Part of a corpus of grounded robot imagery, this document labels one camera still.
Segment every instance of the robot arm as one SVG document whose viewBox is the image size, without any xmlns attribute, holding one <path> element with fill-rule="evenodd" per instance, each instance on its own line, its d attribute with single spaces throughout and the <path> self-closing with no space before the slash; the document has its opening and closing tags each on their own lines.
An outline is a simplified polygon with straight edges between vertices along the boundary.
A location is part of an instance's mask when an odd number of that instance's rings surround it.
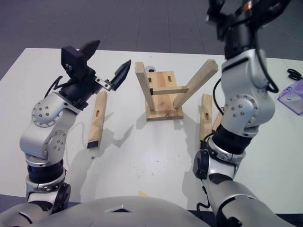
<svg viewBox="0 0 303 227">
<path fill-rule="evenodd" d="M 224 0 L 209 1 L 207 20 L 216 25 L 218 39 L 225 41 L 227 61 L 221 78 L 225 107 L 221 125 L 196 154 L 194 174 L 206 189 L 218 226 L 290 226 L 233 181 L 245 148 L 275 112 L 268 91 L 276 93 L 278 88 L 267 73 L 256 32 L 278 17 L 290 0 L 244 1 L 230 15 L 220 12 Z"/>
<path fill-rule="evenodd" d="M 99 40 L 89 42 L 79 51 L 71 46 L 62 48 L 61 65 L 70 80 L 58 85 L 62 76 L 59 77 L 45 98 L 33 108 L 31 123 L 20 139 L 28 165 L 27 203 L 2 214 L 7 226 L 27 226 L 67 207 L 71 192 L 71 186 L 64 182 L 63 155 L 67 133 L 76 116 L 88 105 L 86 101 L 101 88 L 118 89 L 131 65 L 130 60 L 121 65 L 111 81 L 95 76 L 95 71 L 87 66 L 87 60 L 99 43 Z M 61 88 L 60 91 L 48 95 L 53 86 L 54 89 Z"/>
</svg>

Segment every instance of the wooden plank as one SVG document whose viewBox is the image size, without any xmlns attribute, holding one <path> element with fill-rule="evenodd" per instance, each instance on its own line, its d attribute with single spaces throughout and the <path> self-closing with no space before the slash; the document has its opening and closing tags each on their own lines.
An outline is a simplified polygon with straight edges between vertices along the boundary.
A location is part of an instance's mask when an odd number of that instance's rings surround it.
<svg viewBox="0 0 303 227">
<path fill-rule="evenodd" d="M 89 143 L 97 141 L 97 146 L 100 145 L 103 123 L 107 102 L 107 92 L 102 91 L 97 94 L 93 118 L 89 132 Z"/>
<path fill-rule="evenodd" d="M 188 91 L 187 86 L 181 87 L 160 87 L 160 88 L 153 88 L 152 95 L 165 95 L 165 94 L 178 94 L 178 93 L 185 93 Z"/>
<path fill-rule="evenodd" d="M 186 84 L 189 90 L 186 93 L 180 93 L 174 99 L 174 107 L 181 107 L 203 84 L 205 84 L 216 72 L 218 65 L 215 60 L 207 60 L 192 79 Z"/>
<path fill-rule="evenodd" d="M 150 85 L 146 76 L 145 68 L 143 62 L 136 62 L 134 67 L 135 73 L 137 75 L 138 81 L 140 83 L 141 89 L 145 96 L 145 100 L 149 106 L 150 110 L 155 110 L 154 102 L 152 100 L 152 95 L 150 91 Z"/>
<path fill-rule="evenodd" d="M 148 80 L 154 89 L 161 87 L 176 87 L 177 82 L 173 71 L 167 72 L 148 72 Z M 182 107 L 175 109 L 172 101 L 177 94 L 165 94 L 152 96 L 155 110 L 151 111 L 148 104 L 145 104 L 146 119 L 148 121 L 170 120 L 183 118 Z"/>
<path fill-rule="evenodd" d="M 214 124 L 213 124 L 213 132 L 215 132 L 217 130 L 217 128 L 219 127 L 219 125 L 221 124 L 221 120 L 223 118 L 223 115 L 219 112 L 218 115 L 217 115 L 217 118 L 216 120 L 214 121 Z"/>
<path fill-rule="evenodd" d="M 212 105 L 213 97 L 207 94 L 203 94 L 200 116 L 200 141 L 203 141 L 205 136 L 212 133 Z"/>
</svg>

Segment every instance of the purple box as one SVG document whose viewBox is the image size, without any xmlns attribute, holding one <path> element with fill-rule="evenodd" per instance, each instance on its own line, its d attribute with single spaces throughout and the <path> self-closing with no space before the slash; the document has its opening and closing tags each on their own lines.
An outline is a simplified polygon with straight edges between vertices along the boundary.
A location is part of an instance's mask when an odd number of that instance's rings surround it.
<svg viewBox="0 0 303 227">
<path fill-rule="evenodd" d="M 279 95 L 278 101 L 297 115 L 303 114 L 303 79 L 284 89 Z"/>
</svg>

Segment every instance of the white table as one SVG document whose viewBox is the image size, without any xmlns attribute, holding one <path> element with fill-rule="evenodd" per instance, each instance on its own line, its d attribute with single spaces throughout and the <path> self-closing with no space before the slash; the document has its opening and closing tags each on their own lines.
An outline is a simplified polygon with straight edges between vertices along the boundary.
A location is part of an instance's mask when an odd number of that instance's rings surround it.
<svg viewBox="0 0 303 227">
<path fill-rule="evenodd" d="M 35 103 L 59 75 L 68 77 L 60 65 L 60 54 L 60 49 L 25 49 L 0 81 L 1 194 L 25 195 L 27 165 L 19 138 L 30 122 Z M 86 149 L 95 96 L 68 134 L 64 165 L 68 170 L 66 182 L 72 188 L 71 201 L 138 195 L 142 191 L 194 210 L 197 202 L 206 202 L 201 182 L 192 173 L 193 158 L 198 151 L 201 95 L 212 94 L 221 73 L 183 105 L 183 120 L 146 122 L 144 96 L 134 63 L 143 61 L 157 71 L 174 70 L 177 83 L 182 86 L 207 59 L 215 59 L 221 66 L 224 57 L 97 51 L 89 66 L 99 77 L 111 79 L 128 59 L 133 61 L 128 78 L 116 92 L 108 94 L 100 148 Z M 268 59 L 267 63 L 281 90 L 293 82 L 287 78 L 287 67 L 303 72 L 302 61 Z M 220 86 L 217 99 L 223 105 Z M 213 113 L 214 121 L 218 113 L 214 105 Z M 276 100 L 275 116 L 260 127 L 235 178 L 275 213 L 303 213 L 302 128 L 302 116 Z"/>
</svg>

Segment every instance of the gray floor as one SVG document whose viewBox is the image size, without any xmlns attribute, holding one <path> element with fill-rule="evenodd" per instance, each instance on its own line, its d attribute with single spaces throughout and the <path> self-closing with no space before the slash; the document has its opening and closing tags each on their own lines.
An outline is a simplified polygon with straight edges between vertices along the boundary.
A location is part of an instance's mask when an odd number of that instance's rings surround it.
<svg viewBox="0 0 303 227">
<path fill-rule="evenodd" d="M 102 50 L 223 54 L 204 23 L 207 0 L 0 0 L 0 79 L 24 48 L 79 48 L 100 39 Z M 224 11 L 242 0 L 228 0 Z M 268 57 L 303 60 L 303 1 L 259 34 Z"/>
</svg>

